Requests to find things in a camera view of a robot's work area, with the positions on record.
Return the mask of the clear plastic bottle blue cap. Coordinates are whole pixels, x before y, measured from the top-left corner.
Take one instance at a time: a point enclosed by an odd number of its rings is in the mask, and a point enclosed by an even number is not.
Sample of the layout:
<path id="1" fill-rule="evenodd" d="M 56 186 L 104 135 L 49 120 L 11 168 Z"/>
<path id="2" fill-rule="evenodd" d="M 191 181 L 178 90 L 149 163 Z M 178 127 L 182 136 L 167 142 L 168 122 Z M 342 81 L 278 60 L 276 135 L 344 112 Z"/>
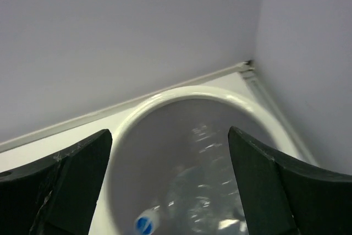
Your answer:
<path id="1" fill-rule="evenodd" d="M 186 214 L 201 194 L 224 194 L 238 189 L 227 134 L 219 127 L 200 123 L 192 130 L 190 149 L 196 164 L 178 167 L 161 201 L 154 201 L 134 222 L 133 234 L 192 234 Z"/>

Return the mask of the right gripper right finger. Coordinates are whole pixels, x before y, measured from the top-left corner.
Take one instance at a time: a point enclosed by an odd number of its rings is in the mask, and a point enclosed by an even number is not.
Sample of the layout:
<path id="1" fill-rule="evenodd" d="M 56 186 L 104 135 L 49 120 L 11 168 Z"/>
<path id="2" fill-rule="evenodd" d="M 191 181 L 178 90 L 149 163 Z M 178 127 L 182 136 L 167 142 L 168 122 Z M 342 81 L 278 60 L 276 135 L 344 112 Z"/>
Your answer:
<path id="1" fill-rule="evenodd" d="M 249 234 L 351 234 L 351 176 L 296 159 L 236 127 L 230 158 Z"/>

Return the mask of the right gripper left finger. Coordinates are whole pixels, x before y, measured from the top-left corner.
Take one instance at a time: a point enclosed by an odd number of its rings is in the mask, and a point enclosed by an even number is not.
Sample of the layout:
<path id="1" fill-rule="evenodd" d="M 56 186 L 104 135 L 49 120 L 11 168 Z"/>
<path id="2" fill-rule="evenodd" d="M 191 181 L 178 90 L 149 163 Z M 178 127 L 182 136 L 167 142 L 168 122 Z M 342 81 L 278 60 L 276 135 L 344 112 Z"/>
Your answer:
<path id="1" fill-rule="evenodd" d="M 111 148 L 103 129 L 1 172 L 1 234 L 88 234 Z"/>

